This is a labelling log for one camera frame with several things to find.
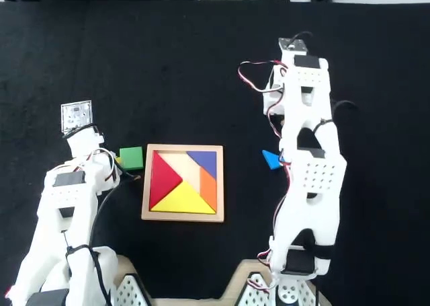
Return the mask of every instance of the tangram puzzle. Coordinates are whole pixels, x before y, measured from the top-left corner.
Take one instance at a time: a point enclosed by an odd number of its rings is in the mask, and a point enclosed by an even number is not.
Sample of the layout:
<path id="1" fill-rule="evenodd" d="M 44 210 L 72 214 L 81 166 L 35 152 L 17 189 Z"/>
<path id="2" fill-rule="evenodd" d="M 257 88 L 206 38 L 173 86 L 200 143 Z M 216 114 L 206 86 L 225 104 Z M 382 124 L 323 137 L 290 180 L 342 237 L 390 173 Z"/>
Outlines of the tangram puzzle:
<path id="1" fill-rule="evenodd" d="M 148 145 L 142 219 L 224 221 L 221 146 Z"/>

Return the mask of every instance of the red triangle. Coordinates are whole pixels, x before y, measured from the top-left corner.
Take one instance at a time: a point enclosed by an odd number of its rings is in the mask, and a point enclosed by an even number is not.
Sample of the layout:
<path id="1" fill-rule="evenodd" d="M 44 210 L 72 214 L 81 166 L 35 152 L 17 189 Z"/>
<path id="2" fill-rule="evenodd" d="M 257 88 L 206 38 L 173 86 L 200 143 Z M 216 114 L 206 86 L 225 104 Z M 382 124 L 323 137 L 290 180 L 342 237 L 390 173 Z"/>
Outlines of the red triangle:
<path id="1" fill-rule="evenodd" d="M 160 155 L 153 153 L 153 170 L 150 175 L 149 210 L 182 182 L 181 176 Z"/>

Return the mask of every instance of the purple triangle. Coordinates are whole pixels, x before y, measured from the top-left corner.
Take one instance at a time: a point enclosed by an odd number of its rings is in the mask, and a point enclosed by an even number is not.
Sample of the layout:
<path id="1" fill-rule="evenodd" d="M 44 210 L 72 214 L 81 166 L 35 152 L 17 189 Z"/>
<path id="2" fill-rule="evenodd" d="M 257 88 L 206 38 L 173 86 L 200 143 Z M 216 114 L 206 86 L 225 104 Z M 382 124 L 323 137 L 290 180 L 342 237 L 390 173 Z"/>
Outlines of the purple triangle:
<path id="1" fill-rule="evenodd" d="M 216 151 L 187 151 L 187 154 L 216 179 Z"/>

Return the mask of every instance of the wooden base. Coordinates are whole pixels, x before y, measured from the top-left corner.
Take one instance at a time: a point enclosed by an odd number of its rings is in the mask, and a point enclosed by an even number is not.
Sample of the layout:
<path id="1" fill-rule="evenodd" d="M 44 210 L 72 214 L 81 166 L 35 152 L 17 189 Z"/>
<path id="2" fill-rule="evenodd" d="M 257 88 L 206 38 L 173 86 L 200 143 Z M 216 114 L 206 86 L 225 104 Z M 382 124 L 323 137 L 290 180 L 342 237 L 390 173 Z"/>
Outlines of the wooden base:
<path id="1" fill-rule="evenodd" d="M 129 259 L 123 256 L 118 256 L 118 261 L 118 274 L 115 278 L 116 286 L 121 283 L 123 277 L 127 273 L 136 273 L 136 270 Z M 152 299 L 149 297 L 150 302 L 152 306 L 232 306 L 236 303 L 238 297 L 240 296 L 243 285 L 246 283 L 247 278 L 251 272 L 260 272 L 265 282 L 270 282 L 270 272 L 266 266 L 262 265 L 257 260 L 242 260 L 236 271 L 234 271 L 234 274 L 220 299 Z M 307 281 L 306 284 L 315 294 L 315 286 L 310 281 Z M 331 306 L 330 302 L 321 293 L 320 305 Z"/>

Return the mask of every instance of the wire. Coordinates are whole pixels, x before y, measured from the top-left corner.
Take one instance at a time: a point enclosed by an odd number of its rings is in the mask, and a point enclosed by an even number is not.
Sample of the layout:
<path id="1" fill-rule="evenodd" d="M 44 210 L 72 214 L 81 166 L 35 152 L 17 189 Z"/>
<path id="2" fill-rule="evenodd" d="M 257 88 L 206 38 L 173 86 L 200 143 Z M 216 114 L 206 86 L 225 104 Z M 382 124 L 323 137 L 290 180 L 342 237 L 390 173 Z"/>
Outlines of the wire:
<path id="1" fill-rule="evenodd" d="M 128 178 L 135 178 L 135 175 L 132 175 L 132 174 L 130 174 L 128 171 L 126 171 L 122 166 L 121 166 L 121 164 L 120 163 L 118 163 L 117 161 L 116 161 L 116 159 L 114 160 L 115 161 L 115 165 L 116 165 L 116 167 L 122 172 L 122 175 L 124 175 L 124 176 L 127 176 Z"/>
<path id="2" fill-rule="evenodd" d="M 74 136 L 75 134 L 77 134 L 78 132 L 90 128 L 90 127 L 95 127 L 97 130 L 97 126 L 94 123 L 89 123 L 86 124 L 85 126 L 80 126 L 78 128 L 73 128 L 72 130 L 70 130 L 67 134 L 65 134 L 64 136 L 62 136 L 63 139 L 69 139 L 71 136 Z"/>
<path id="3" fill-rule="evenodd" d="M 249 86 L 251 86 L 257 92 L 260 92 L 260 93 L 270 93 L 270 92 L 280 91 L 280 90 L 282 90 L 284 88 L 283 85 L 279 86 L 279 87 L 275 87 L 273 89 L 259 89 L 258 87 L 255 86 L 255 84 L 253 82 L 251 82 L 241 72 L 241 66 L 244 65 L 244 64 L 261 65 L 261 64 L 270 64 L 270 63 L 273 64 L 273 65 L 281 65 L 283 68 L 288 69 L 288 66 L 285 65 L 284 63 L 282 63 L 281 61 L 263 61 L 263 62 L 244 61 L 241 64 L 239 64 L 239 66 L 237 67 L 237 73 L 239 74 L 239 77 L 241 78 L 242 81 L 244 81 L 246 84 L 248 84 Z"/>
<path id="4" fill-rule="evenodd" d="M 67 252 L 66 252 L 67 263 L 69 263 L 69 261 L 67 260 L 68 256 L 75 253 L 76 251 L 79 251 L 80 249 L 88 249 L 89 254 L 90 254 L 90 256 L 94 262 L 95 271 L 97 273 L 97 279 L 99 281 L 101 293 L 103 294 L 103 297 L 106 301 L 106 305 L 112 306 L 112 303 L 110 301 L 110 296 L 109 296 L 108 292 L 106 291 L 105 285 L 103 283 L 103 274 L 101 273 L 101 266 L 100 266 L 100 262 L 99 262 L 99 258 L 98 258 L 99 254 L 97 252 L 95 252 L 92 247 L 90 247 L 89 245 L 86 245 L 86 244 L 82 244 L 82 245 L 79 245 L 77 247 L 71 247 L 71 246 L 67 245 Z"/>
<path id="5" fill-rule="evenodd" d="M 112 197 L 112 195 L 115 193 L 115 191 L 123 184 L 126 183 L 130 183 L 133 182 L 134 180 L 139 180 L 140 176 L 134 176 L 132 179 L 129 180 L 124 180 L 122 182 L 120 182 L 116 187 L 112 188 L 111 191 L 106 195 L 105 199 L 103 200 L 103 202 L 100 204 L 100 207 L 97 211 L 97 213 L 95 214 L 94 217 L 94 222 L 93 222 L 93 227 L 91 228 L 91 234 L 89 235 L 89 246 L 92 247 L 93 246 L 93 240 L 94 240 L 94 233 L 95 233 L 95 228 L 97 225 L 97 221 L 100 218 L 100 214 L 103 210 L 103 208 L 106 206 L 106 204 L 108 203 L 108 200 Z"/>
<path id="6" fill-rule="evenodd" d="M 284 167 L 284 170 L 285 170 L 285 173 L 286 173 L 286 177 L 287 177 L 288 185 L 287 185 L 287 191 L 286 191 L 285 195 L 279 200 L 279 203 L 277 204 L 275 212 L 273 214 L 273 219 L 272 219 L 273 236 L 275 235 L 274 233 L 275 233 L 275 224 L 276 224 L 277 215 L 278 215 L 278 213 L 279 213 L 279 211 L 281 209 L 282 204 L 284 203 L 284 200 L 287 197 L 288 190 L 290 189 L 290 186 L 291 186 L 291 183 L 292 183 L 292 177 L 291 177 L 291 171 L 290 171 L 290 165 L 291 165 L 291 163 L 286 163 L 285 161 L 281 161 L 280 160 L 281 156 L 282 156 L 282 152 L 279 155 L 279 163 L 281 165 L 283 165 L 283 167 Z"/>
<path id="7" fill-rule="evenodd" d="M 277 130 L 277 128 L 275 127 L 275 125 L 273 124 L 273 122 L 271 121 L 271 118 L 270 118 L 270 110 L 271 110 L 272 108 L 276 107 L 279 103 L 281 103 L 282 99 L 284 98 L 284 93 L 285 93 L 285 91 L 284 91 L 284 86 L 282 87 L 282 88 L 283 88 L 283 91 L 282 91 L 281 96 L 279 97 L 278 101 L 276 101 L 276 102 L 275 102 L 275 103 L 273 103 L 270 107 L 268 107 L 268 108 L 267 108 L 267 111 L 266 111 L 266 116 L 267 116 L 267 119 L 268 119 L 268 121 L 269 121 L 269 124 L 270 124 L 270 126 L 271 126 L 271 128 L 272 128 L 273 132 L 275 133 L 275 135 L 276 135 L 279 139 L 281 139 L 282 135 L 281 135 L 281 133 Z"/>
<path id="8" fill-rule="evenodd" d="M 115 157 L 114 157 L 114 154 L 111 152 L 111 151 L 109 151 L 109 150 L 107 150 L 106 148 L 103 148 L 103 147 L 100 147 L 100 148 L 97 148 L 96 150 L 93 150 L 90 154 L 89 154 L 89 156 L 88 156 L 88 158 L 87 158 L 87 160 L 89 160 L 89 158 L 90 157 L 93 157 L 93 154 L 94 153 L 97 153 L 97 151 L 98 150 L 100 150 L 100 151 L 104 151 L 105 153 L 107 153 L 108 155 L 109 155 L 109 157 L 110 157 L 110 165 L 111 165 L 111 170 L 110 170 L 110 173 L 108 174 L 108 176 L 105 178 L 105 182 L 109 179 L 109 178 L 111 178 L 112 177 L 112 175 L 114 174 L 114 171 L 115 171 Z"/>
<path id="9" fill-rule="evenodd" d="M 315 285 L 315 306 L 319 306 L 320 300 L 320 289 Z"/>
<path id="10" fill-rule="evenodd" d="M 336 113 L 336 109 L 339 108 L 339 106 L 342 106 L 343 104 L 349 104 L 352 108 L 358 109 L 357 104 L 355 104 L 352 101 L 348 101 L 348 100 L 341 100 L 341 101 L 337 101 L 333 107 L 331 108 L 331 116 L 334 117 L 335 113 Z"/>
<path id="11" fill-rule="evenodd" d="M 303 36 L 303 35 L 309 35 L 310 37 L 313 37 L 314 34 L 312 32 L 309 32 L 307 30 L 303 31 L 303 32 L 299 32 L 297 34 L 295 34 L 294 36 L 291 37 L 290 42 L 287 44 L 286 48 L 288 48 L 293 42 L 295 42 L 297 40 L 297 38 Z"/>
<path id="12" fill-rule="evenodd" d="M 264 251 L 264 252 L 260 252 L 259 254 L 257 254 L 257 260 L 261 263 L 261 264 L 264 264 L 266 267 L 269 267 L 270 268 L 270 265 L 269 265 L 269 262 L 267 262 L 267 261 L 264 261 L 263 259 L 262 259 L 262 257 L 264 257 L 264 258 L 266 258 L 267 257 L 267 255 L 270 253 L 270 248 L 269 249 L 267 249 L 266 251 Z"/>
<path id="13" fill-rule="evenodd" d="M 254 280 L 252 280 L 252 279 L 248 278 L 248 279 L 247 279 L 247 285 L 248 285 L 248 286 L 253 287 L 254 289 L 256 289 L 256 290 L 258 290 L 258 291 L 263 291 L 264 293 L 269 294 L 269 291 L 270 291 L 271 289 L 273 289 L 273 288 L 275 288 L 275 287 L 276 287 L 276 285 L 277 285 L 277 279 L 275 279 L 275 280 L 270 284 L 270 286 L 268 286 L 268 287 L 264 287 L 264 286 L 262 286 L 262 285 L 260 285 L 260 284 L 257 284 Z"/>

